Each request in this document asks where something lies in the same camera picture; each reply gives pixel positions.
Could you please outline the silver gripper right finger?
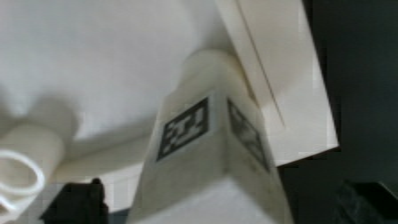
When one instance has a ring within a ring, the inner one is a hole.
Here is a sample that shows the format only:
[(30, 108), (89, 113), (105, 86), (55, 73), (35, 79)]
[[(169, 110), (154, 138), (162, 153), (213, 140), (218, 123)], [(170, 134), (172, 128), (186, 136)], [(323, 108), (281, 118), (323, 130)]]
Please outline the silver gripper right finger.
[(398, 195), (382, 182), (341, 183), (334, 224), (398, 224)]

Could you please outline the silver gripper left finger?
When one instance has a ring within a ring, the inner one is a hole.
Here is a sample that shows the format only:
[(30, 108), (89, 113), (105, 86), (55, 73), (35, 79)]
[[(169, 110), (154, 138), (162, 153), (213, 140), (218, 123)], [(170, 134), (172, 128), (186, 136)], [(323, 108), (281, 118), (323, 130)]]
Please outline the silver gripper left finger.
[(39, 216), (44, 224), (108, 224), (101, 179), (67, 183)]

